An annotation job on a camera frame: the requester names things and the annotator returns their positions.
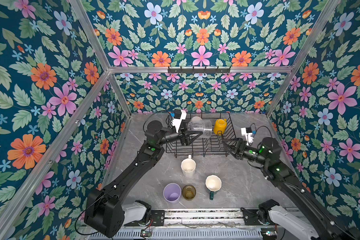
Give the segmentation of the yellow mug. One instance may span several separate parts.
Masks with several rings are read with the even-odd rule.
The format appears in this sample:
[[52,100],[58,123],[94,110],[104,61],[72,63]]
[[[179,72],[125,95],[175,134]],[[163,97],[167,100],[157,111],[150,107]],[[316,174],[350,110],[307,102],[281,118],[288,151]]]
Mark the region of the yellow mug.
[[214,134],[217,136],[222,136],[225,133],[227,128],[227,120],[226,119],[217,119],[214,125]]

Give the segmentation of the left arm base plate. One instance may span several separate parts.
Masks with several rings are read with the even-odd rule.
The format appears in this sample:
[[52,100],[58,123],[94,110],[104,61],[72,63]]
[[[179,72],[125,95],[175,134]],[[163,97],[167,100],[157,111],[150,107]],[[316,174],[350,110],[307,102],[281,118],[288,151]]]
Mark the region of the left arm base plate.
[[125,224],[125,227],[162,227],[164,226],[166,212],[164,210],[152,210],[151,215],[147,219],[134,221]]

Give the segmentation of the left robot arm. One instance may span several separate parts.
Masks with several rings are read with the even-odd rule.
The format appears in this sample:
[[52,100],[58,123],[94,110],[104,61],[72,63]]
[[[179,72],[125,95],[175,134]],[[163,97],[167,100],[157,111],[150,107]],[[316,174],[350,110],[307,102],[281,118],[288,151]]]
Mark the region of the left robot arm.
[[151,220],[151,205],[141,200],[125,205],[127,195],[162,158],[164,144],[179,141],[188,146],[202,134],[189,131],[187,126],[178,130],[165,128],[160,121],[151,121],[145,131],[146,139],[131,164],[108,185],[89,194],[84,223],[108,238],[115,236],[125,224],[147,224]]

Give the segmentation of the red interior white mug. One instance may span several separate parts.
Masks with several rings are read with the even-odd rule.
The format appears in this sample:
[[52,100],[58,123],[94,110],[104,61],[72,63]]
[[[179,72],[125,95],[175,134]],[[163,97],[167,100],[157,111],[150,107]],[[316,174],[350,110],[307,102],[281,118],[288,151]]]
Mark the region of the red interior white mug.
[[198,116],[192,117],[192,119],[191,119],[191,123],[194,123],[194,124],[200,124],[202,122],[203,122],[203,119]]

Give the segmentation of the clear glass cup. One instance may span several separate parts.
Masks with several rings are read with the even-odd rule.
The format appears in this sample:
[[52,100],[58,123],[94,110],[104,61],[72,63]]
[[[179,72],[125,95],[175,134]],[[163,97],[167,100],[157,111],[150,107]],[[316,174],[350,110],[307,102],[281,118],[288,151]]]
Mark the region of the clear glass cup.
[[188,123],[188,131],[203,132],[200,137],[209,139],[212,136],[213,125],[210,120],[191,121]]

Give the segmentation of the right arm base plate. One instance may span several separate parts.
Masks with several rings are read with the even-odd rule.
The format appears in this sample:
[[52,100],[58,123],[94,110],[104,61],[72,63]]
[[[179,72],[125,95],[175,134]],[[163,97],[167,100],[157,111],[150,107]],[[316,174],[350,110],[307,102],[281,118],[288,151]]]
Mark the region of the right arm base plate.
[[278,226],[265,214],[259,214],[259,209],[240,208],[240,211],[247,226]]

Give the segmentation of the cream mug green handle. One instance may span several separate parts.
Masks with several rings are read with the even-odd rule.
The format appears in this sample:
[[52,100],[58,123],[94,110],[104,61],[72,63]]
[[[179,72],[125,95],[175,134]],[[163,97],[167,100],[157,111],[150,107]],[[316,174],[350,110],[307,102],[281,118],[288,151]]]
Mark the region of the cream mug green handle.
[[222,187],[222,181],[218,176],[210,175],[205,180],[205,186],[209,194],[209,199],[213,201],[216,193]]

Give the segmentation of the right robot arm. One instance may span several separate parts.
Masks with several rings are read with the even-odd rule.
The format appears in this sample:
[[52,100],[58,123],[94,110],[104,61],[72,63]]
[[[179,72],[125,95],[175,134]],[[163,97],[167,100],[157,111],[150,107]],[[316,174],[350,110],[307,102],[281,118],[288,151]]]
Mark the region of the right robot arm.
[[356,227],[348,228],[325,209],[300,183],[294,171],[281,161],[283,147],[275,138],[264,138],[257,148],[242,138],[224,140],[223,144],[235,159],[259,164],[266,180],[283,192],[307,219],[304,222],[276,201],[269,200],[259,205],[261,223],[277,224],[299,240],[360,240],[360,231]]

